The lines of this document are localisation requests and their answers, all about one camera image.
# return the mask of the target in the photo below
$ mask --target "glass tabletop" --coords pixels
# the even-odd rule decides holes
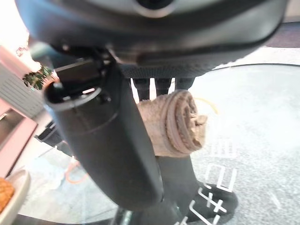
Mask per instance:
[[[239,201],[227,225],[299,223],[299,83],[298,66],[256,64],[213,70],[189,89],[199,113],[208,115],[206,144],[191,154],[195,175],[222,183]],[[79,163],[57,149],[25,169],[31,187],[21,215],[85,224],[117,210]]]

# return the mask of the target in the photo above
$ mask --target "potted plant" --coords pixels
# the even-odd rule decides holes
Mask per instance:
[[[52,70],[48,67],[44,67],[41,65],[41,68],[37,72],[30,72],[25,74],[23,77],[23,82],[27,87],[33,87],[37,90],[42,90],[43,85],[54,79],[52,76]]]

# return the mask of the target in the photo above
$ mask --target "pink wall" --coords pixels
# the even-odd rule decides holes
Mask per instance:
[[[8,103],[0,99],[0,116],[8,109],[20,113],[18,110],[11,107]],[[20,113],[25,119],[18,125],[10,139],[0,149],[0,177],[5,177],[9,172],[11,166],[19,157],[27,141],[31,138],[37,123],[24,114]]]

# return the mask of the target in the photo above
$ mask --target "beige towel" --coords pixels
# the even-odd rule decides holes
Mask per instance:
[[[156,156],[186,157],[203,146],[207,116],[198,115],[187,90],[142,101],[137,106]]]

